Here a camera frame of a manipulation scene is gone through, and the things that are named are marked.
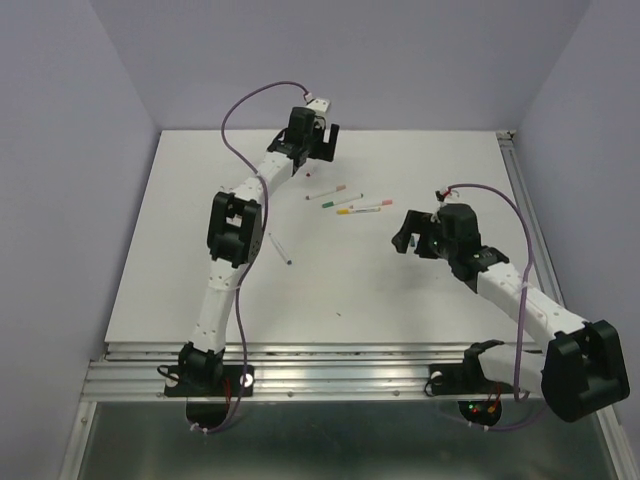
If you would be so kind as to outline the peach capped marker pen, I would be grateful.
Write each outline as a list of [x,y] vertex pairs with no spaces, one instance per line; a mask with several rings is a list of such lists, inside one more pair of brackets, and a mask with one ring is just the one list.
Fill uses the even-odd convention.
[[325,190],[322,190],[320,192],[315,192],[315,193],[308,194],[308,195],[305,196],[305,200],[318,199],[318,198],[321,198],[321,197],[325,197],[325,196],[332,195],[334,193],[343,191],[345,189],[346,189],[346,185],[344,185],[344,184],[337,185],[337,186],[334,186],[334,187],[332,187],[330,189],[325,189]]

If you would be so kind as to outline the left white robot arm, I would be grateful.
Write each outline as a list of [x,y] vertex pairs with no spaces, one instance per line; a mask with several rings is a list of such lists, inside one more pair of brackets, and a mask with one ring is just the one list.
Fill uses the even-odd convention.
[[206,240],[208,284],[194,331],[168,374],[174,384],[166,386],[167,396],[206,397],[224,391],[227,324],[241,278],[262,246],[269,197],[307,160],[334,159],[339,126],[327,123],[329,109],[326,99],[293,108],[287,127],[272,140],[256,172],[214,196]]

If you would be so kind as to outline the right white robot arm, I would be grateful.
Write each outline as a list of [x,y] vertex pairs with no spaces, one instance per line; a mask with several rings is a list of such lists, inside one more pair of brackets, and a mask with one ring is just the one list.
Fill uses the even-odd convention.
[[630,395],[617,330],[565,309],[536,287],[498,249],[484,244],[467,204],[435,213],[410,210],[391,240],[400,254],[444,260],[453,276],[515,321],[535,342],[535,353],[497,339],[476,342],[456,364],[435,366],[429,395],[490,393],[510,386],[541,396],[565,422],[575,422]]

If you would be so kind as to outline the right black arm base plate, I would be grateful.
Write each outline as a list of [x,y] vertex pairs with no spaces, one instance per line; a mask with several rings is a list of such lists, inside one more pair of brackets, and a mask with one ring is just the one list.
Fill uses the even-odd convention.
[[433,363],[428,365],[428,373],[423,386],[427,397],[485,398],[513,392],[513,387],[508,383],[489,380],[479,365]]

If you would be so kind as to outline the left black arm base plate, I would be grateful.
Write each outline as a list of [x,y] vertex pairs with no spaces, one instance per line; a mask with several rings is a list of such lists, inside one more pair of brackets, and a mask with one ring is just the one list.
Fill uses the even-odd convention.
[[204,382],[188,379],[179,372],[177,365],[160,365],[157,372],[164,379],[163,395],[168,398],[205,398],[229,397],[240,393],[241,382],[245,380],[243,397],[253,395],[254,367],[247,366],[246,377],[243,377],[242,365],[225,365],[218,380]]

